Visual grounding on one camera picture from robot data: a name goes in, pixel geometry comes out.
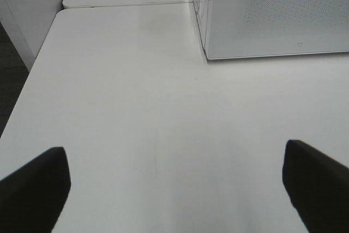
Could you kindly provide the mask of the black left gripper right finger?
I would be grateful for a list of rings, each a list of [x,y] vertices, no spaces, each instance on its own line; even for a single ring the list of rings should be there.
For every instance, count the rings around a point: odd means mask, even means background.
[[[308,232],[348,232],[348,167],[288,140],[282,182]]]

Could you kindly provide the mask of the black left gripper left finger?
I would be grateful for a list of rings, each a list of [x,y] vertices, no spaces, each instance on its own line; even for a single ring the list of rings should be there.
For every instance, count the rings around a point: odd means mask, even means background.
[[[65,149],[38,155],[1,180],[1,232],[51,232],[70,188]]]

